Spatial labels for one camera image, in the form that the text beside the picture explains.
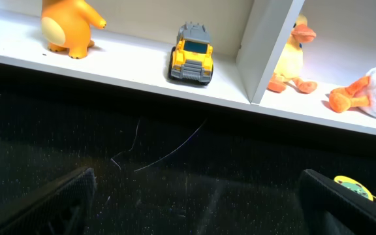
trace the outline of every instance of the yellow round object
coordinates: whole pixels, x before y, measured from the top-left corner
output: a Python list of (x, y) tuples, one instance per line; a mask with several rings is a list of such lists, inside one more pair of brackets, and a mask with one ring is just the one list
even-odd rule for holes
[(371, 201), (373, 201), (373, 196), (371, 192), (365, 188), (361, 183), (357, 182), (356, 180), (350, 179), (346, 176), (336, 176), (334, 178), (334, 181), (352, 191), (355, 193), (358, 193), (359, 195), (363, 196), (364, 198), (367, 198)]

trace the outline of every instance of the stuffed animal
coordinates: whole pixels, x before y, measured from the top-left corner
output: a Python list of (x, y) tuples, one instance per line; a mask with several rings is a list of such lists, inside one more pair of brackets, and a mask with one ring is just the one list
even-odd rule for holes
[(333, 111), (341, 113), (350, 107), (359, 107), (367, 114), (376, 117), (376, 68), (349, 87), (334, 89), (329, 97)]
[(312, 42), (315, 37), (315, 32), (307, 26), (307, 18), (300, 14), (269, 81), (269, 90), (280, 93), (287, 88), (286, 83), (291, 80), (302, 93), (316, 90), (317, 83), (303, 82), (300, 78), (304, 64), (302, 43)]
[(87, 48), (94, 45), (90, 24), (104, 29), (106, 21), (84, 0), (43, 0), (41, 27), (49, 50), (68, 48), (71, 58), (86, 57)]

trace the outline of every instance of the figurine's arm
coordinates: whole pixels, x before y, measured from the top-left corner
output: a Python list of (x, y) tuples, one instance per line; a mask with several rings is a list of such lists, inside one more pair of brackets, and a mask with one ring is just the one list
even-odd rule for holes
[(99, 29), (104, 29), (107, 22), (98, 12), (84, 1), (79, 2), (78, 10), (80, 14), (91, 24)]

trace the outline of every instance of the white wall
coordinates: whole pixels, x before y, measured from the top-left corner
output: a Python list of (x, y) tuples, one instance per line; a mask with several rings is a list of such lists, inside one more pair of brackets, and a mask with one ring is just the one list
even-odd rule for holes
[(347, 86), (376, 67), (376, 0), (306, 0), (303, 13), (317, 33), (304, 78)]
[[(215, 52), (236, 56), (253, 0), (87, 0), (107, 30), (176, 43), (186, 22), (205, 24)], [(38, 16), (41, 0), (0, 0), (0, 8)]]

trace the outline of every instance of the toy truck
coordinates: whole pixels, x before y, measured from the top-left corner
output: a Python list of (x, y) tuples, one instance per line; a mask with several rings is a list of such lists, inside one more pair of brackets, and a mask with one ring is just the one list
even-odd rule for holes
[(168, 77), (208, 85), (213, 77), (213, 47), (206, 27), (185, 23), (176, 38), (169, 61)]

